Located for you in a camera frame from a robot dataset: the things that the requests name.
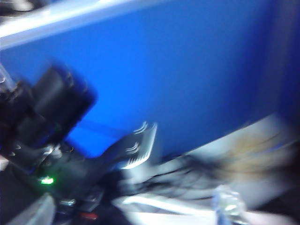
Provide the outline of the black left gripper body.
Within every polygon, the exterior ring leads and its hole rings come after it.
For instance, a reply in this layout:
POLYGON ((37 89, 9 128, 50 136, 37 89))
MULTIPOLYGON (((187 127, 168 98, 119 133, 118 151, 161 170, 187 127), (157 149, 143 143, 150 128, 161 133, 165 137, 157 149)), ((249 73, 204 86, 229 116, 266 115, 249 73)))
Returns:
POLYGON ((66 151, 53 162, 53 196, 60 208, 94 211, 102 202, 106 177, 118 169, 122 154, 106 150, 99 157, 86 158, 77 151, 66 151))

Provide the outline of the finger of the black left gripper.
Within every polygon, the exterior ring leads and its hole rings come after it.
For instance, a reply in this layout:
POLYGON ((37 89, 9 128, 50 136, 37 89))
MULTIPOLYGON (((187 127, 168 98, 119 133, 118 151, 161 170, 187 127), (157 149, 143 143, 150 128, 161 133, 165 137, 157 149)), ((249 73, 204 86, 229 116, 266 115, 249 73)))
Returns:
POLYGON ((158 124, 143 122, 142 126, 112 144, 103 158, 108 166, 118 165, 130 170, 148 161, 154 148, 158 124))

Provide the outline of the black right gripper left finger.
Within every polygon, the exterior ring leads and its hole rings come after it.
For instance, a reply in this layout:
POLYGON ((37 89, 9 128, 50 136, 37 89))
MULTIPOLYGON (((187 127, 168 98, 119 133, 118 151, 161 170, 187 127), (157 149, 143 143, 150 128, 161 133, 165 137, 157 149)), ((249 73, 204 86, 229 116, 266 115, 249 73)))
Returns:
POLYGON ((2 225, 51 225, 55 214, 55 200, 43 195, 4 195, 0 199, 2 225))

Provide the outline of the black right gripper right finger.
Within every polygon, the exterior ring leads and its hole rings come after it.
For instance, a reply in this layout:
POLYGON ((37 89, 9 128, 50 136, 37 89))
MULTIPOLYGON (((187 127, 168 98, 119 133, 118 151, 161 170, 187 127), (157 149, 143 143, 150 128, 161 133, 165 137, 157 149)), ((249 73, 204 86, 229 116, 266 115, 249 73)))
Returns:
POLYGON ((246 206, 240 194, 227 185, 220 185, 213 191, 212 207, 217 225, 246 225, 246 206))

